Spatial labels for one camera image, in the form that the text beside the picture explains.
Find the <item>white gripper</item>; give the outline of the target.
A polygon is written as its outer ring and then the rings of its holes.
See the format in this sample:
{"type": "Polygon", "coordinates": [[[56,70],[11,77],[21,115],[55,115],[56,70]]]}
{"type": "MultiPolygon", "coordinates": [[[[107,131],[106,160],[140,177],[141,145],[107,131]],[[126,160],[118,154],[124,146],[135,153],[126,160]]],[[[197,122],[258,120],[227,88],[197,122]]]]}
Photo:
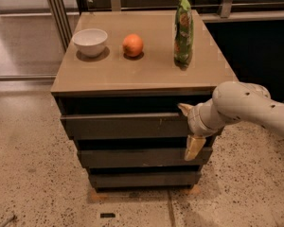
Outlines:
{"type": "Polygon", "coordinates": [[[189,128],[195,135],[189,135],[186,139],[185,160],[191,161],[203,148],[205,137],[214,135],[222,129],[222,121],[218,113],[213,113],[211,106],[206,106],[204,103],[196,106],[178,103],[177,107],[184,116],[187,116],[189,128]]]}

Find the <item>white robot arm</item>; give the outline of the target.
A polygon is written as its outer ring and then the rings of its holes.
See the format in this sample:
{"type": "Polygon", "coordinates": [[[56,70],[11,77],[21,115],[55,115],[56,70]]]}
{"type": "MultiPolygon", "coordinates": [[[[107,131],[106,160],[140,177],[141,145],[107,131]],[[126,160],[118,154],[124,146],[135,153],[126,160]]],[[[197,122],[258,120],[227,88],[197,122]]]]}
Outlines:
{"type": "Polygon", "coordinates": [[[191,131],[186,139],[186,161],[196,158],[206,137],[240,121],[255,123],[284,138],[284,103],[272,100],[269,91],[258,84],[223,82],[207,102],[196,106],[179,103],[178,108],[191,131]]]}

